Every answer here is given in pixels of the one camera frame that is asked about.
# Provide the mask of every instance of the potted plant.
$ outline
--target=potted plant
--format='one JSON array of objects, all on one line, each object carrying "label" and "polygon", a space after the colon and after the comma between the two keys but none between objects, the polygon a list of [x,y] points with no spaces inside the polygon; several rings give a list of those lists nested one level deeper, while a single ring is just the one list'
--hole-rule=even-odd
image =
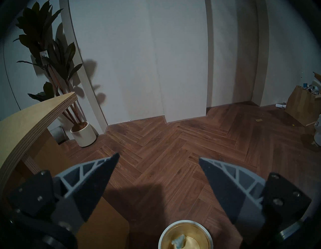
[{"label": "potted plant", "polygon": [[[70,84],[71,77],[77,72],[82,64],[73,67],[72,59],[76,52],[74,43],[71,43],[66,51],[63,48],[62,42],[58,39],[56,41],[48,41],[46,39],[46,33],[51,26],[52,22],[57,18],[62,9],[58,10],[52,15],[52,8],[49,1],[45,2],[40,8],[39,3],[36,2],[33,7],[25,8],[22,16],[18,17],[18,24],[16,26],[24,31],[23,35],[19,35],[20,43],[29,48],[30,53],[35,58],[36,63],[28,61],[17,61],[29,63],[40,67],[45,70],[50,81],[46,82],[43,86],[44,91],[38,94],[28,94],[31,98],[44,101],[54,95],[59,96],[61,94],[70,93],[72,85]],[[48,55],[48,57],[41,56],[40,53]],[[63,87],[53,70],[61,76],[65,81],[66,86]],[[78,115],[76,104],[70,106],[72,113],[69,109],[66,109],[66,113],[63,115],[73,124],[70,132],[74,136],[78,145],[81,147],[88,146],[96,140],[96,134],[94,133],[91,125],[82,121]]]}]

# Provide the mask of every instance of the curved plywood table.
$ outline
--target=curved plywood table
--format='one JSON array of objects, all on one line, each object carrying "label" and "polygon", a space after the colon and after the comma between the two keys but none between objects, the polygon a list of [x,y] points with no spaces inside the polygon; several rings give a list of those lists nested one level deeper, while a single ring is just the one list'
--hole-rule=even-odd
[{"label": "curved plywood table", "polygon": [[[0,121],[0,202],[33,174],[47,169],[55,176],[72,166],[47,127],[76,100],[74,92],[64,94]],[[123,249],[128,234],[128,221],[101,198],[76,237],[79,249]]]},{"label": "curved plywood table", "polygon": [[76,100],[75,92],[64,94],[0,121],[0,197],[12,171],[29,147]]}]

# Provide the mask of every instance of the screw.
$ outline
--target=screw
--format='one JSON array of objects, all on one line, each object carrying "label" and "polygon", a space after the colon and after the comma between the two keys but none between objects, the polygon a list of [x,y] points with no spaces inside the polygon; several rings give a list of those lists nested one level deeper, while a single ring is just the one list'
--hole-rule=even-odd
[{"label": "screw", "polygon": [[283,206],[283,201],[279,198],[273,199],[273,203],[277,206]]},{"label": "screw", "polygon": [[275,178],[275,179],[279,179],[278,175],[271,175],[271,177]]},{"label": "screw", "polygon": [[294,191],[294,192],[293,192],[293,195],[294,195],[295,197],[300,197],[300,196],[301,196],[300,192],[298,192],[298,191]]}]

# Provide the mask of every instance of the metal bowl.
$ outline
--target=metal bowl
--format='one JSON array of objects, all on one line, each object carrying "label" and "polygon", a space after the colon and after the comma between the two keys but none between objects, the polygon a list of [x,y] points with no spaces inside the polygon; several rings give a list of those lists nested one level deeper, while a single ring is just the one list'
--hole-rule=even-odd
[{"label": "metal bowl", "polygon": [[158,249],[174,249],[172,240],[182,234],[193,238],[200,249],[213,249],[213,240],[209,232],[201,224],[192,220],[179,220],[170,224],[160,237]]}]

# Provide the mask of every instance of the wooden floor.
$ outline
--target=wooden floor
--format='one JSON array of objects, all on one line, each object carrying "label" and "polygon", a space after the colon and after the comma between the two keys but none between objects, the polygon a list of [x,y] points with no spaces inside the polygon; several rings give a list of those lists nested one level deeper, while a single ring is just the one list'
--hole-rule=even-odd
[{"label": "wooden floor", "polygon": [[238,248],[242,238],[213,195],[198,158],[240,165],[263,178],[278,172],[313,199],[312,212],[321,179],[321,152],[311,144],[312,129],[284,109],[239,103],[180,122],[166,124],[155,117],[112,125],[89,147],[75,141],[61,147],[74,164],[120,153],[103,197],[129,221],[132,248],[157,248],[163,230],[182,219],[205,226],[216,248]]}]

